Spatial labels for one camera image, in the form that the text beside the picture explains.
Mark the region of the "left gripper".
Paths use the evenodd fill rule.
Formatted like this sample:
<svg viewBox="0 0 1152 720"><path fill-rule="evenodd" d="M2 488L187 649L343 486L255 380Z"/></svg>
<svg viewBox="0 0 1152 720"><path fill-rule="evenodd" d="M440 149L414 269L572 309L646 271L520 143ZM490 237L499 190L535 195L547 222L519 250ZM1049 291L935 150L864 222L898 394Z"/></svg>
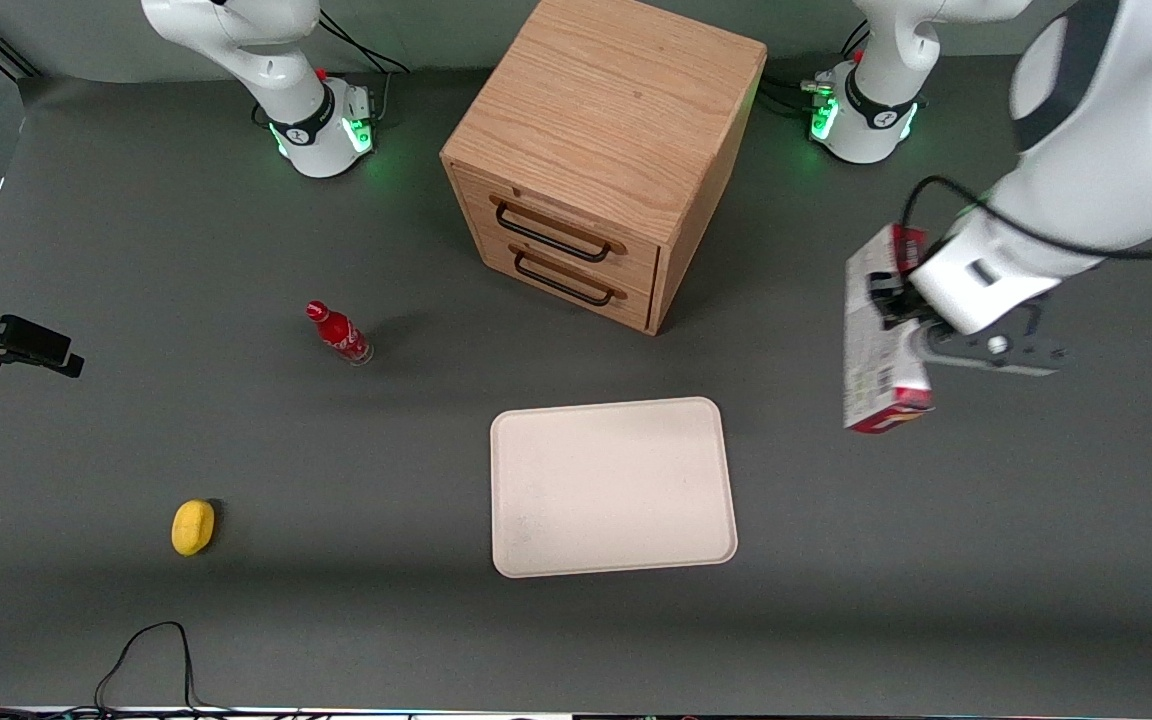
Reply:
<svg viewBox="0 0 1152 720"><path fill-rule="evenodd" d="M961 214L918 270L867 274L882 331L924 323L925 301L961 334L973 334L1102 258L1069 252L1015 232L984 210Z"/></svg>

